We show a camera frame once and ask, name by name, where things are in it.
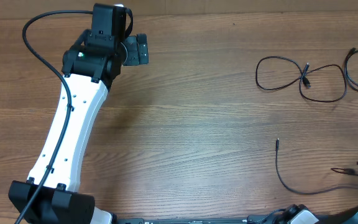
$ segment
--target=robotic arm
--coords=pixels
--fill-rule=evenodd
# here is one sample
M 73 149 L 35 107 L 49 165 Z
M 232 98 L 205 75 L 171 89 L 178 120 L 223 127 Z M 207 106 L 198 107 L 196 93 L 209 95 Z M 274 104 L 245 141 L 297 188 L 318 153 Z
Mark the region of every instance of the robotic arm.
M 61 78 L 64 82 L 62 81 L 60 101 L 45 146 L 31 169 L 27 181 L 13 181 L 9 189 L 9 199 L 27 222 L 36 224 L 358 223 L 358 207 L 338 215 L 319 217 L 313 215 L 304 205 L 291 205 L 284 211 L 277 210 L 270 215 L 205 220 L 117 219 L 114 214 L 96 208 L 94 197 L 77 193 L 80 187 L 83 157 L 95 117 L 110 91 L 112 81 L 120 74 L 121 66 L 147 64 L 149 53 L 145 34 L 129 36 L 133 26 L 130 9 L 123 6 L 95 4 L 93 13 L 85 13 L 93 14 L 92 29 L 85 30 L 63 56 L 64 77 Z M 127 29 L 126 14 L 131 18 Z M 71 115 L 65 127 L 67 110 L 71 110 L 69 112 Z M 56 154 L 55 148 L 63 129 L 65 134 Z M 275 212 L 282 212 L 282 214 L 274 215 Z

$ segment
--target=wooden tabletop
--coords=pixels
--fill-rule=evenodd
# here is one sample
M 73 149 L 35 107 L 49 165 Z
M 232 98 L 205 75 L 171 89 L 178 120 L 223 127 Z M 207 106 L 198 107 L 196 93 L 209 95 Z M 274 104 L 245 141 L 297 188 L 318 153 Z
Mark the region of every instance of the wooden tabletop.
M 26 21 L 0 21 L 0 223 L 17 210 L 7 197 L 25 181 L 45 143 L 60 93 L 58 78 L 25 47 Z M 91 18 L 42 19 L 28 30 L 32 46 L 62 67 L 62 55 Z M 119 217 L 213 218 L 268 213 L 305 204 L 318 214 L 358 205 L 358 93 L 336 103 L 304 100 L 298 85 L 266 92 L 255 85 L 269 55 L 312 68 L 342 65 L 358 48 L 358 12 L 135 17 L 146 33 L 150 63 L 124 67 L 96 118 L 80 192 Z M 358 81 L 358 55 L 349 62 Z M 260 79 L 295 79 L 293 65 L 267 62 Z M 310 75 L 311 94 L 341 94 L 338 70 Z M 275 140 L 287 191 L 275 172 Z

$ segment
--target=wooden table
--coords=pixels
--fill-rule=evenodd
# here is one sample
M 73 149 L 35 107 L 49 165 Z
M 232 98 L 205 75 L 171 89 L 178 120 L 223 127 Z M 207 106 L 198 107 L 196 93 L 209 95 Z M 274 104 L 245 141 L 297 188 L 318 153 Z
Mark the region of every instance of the wooden table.
M 24 46 L 25 21 L 0 21 L 0 223 L 18 212 L 7 197 L 25 181 L 44 145 L 60 92 L 58 78 Z M 91 19 L 42 19 L 30 27 L 33 47 L 59 70 L 62 55 Z M 150 64 L 122 69 L 96 118 L 80 192 L 119 217 L 244 217 L 303 203 L 332 214 L 358 205 L 358 190 L 302 196 L 358 177 L 331 172 L 358 161 L 358 93 L 337 103 L 305 101 L 292 85 L 275 92 L 255 85 L 265 56 L 303 67 L 342 65 L 358 48 L 358 12 L 135 17 L 146 33 Z M 294 79 L 284 63 L 261 76 L 276 85 Z M 358 56 L 350 65 L 358 79 Z M 343 88 L 327 78 L 312 88 Z

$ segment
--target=beige wall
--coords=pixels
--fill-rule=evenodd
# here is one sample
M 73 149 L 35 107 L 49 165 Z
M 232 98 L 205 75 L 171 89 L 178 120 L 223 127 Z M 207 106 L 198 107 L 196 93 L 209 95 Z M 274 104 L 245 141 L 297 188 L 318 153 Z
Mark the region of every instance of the beige wall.
M 60 9 L 92 10 L 123 3 L 135 15 L 358 10 L 358 0 L 0 0 L 0 19 L 23 19 Z

